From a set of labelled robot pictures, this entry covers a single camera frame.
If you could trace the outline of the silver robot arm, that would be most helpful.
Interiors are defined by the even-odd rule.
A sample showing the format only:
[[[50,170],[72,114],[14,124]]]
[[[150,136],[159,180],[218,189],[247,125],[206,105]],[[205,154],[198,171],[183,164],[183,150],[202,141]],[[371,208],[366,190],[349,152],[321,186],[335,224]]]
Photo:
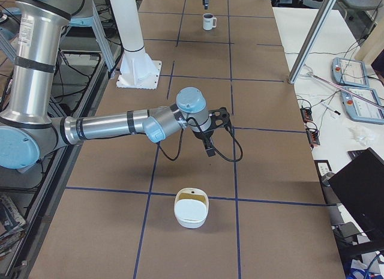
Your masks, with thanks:
[[[45,155],[86,140],[144,134],[160,143],[190,128],[209,156],[218,149],[212,135],[231,131],[226,108],[209,110],[202,92],[182,89],[170,106],[81,117],[78,112],[51,118],[48,105],[58,69],[59,44],[67,27],[90,27],[110,73],[120,70],[120,88],[155,89],[162,63],[147,54],[136,0],[110,0],[121,39],[122,59],[112,55],[94,0],[16,0],[21,10],[18,46],[8,104],[1,112],[1,166],[26,169]]]

